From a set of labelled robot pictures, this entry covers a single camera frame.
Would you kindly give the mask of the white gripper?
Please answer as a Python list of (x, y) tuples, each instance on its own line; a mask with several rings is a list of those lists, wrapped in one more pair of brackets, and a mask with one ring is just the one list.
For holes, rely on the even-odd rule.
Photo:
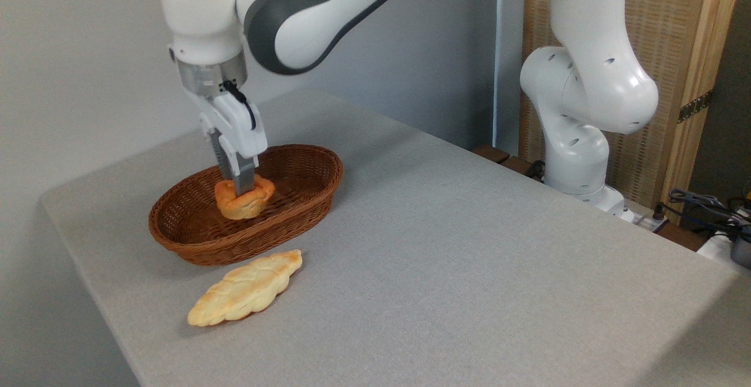
[[(186, 94), (199, 109), (199, 124), (208, 135), (223, 179), (232, 179), (236, 196), (251, 192), (255, 189), (256, 155), (268, 149), (258, 108), (231, 93), (212, 98)], [(229, 144), (227, 154), (219, 140), (221, 135)]]

